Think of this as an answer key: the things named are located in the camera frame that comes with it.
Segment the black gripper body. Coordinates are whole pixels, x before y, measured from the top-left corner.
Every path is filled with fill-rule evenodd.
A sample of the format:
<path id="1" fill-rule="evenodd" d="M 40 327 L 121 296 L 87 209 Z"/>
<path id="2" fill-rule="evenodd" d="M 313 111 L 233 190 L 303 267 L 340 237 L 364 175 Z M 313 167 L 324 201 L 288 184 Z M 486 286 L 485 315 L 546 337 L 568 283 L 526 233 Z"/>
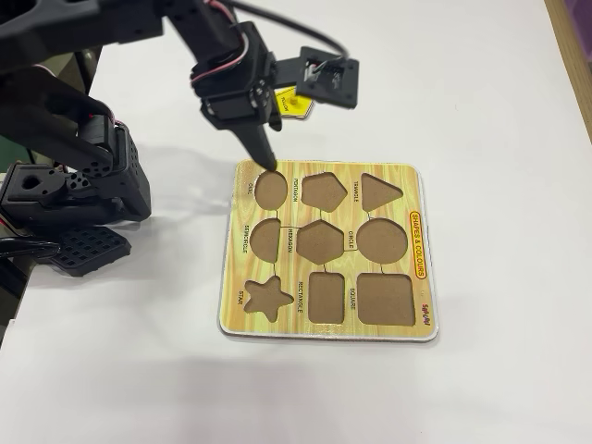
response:
<path id="1" fill-rule="evenodd" d="M 253 23 L 242 22 L 237 28 L 248 43 L 242 60 L 191 83 L 202 100 L 204 115 L 219 130 L 268 124 L 271 110 L 278 110 L 275 56 Z"/>

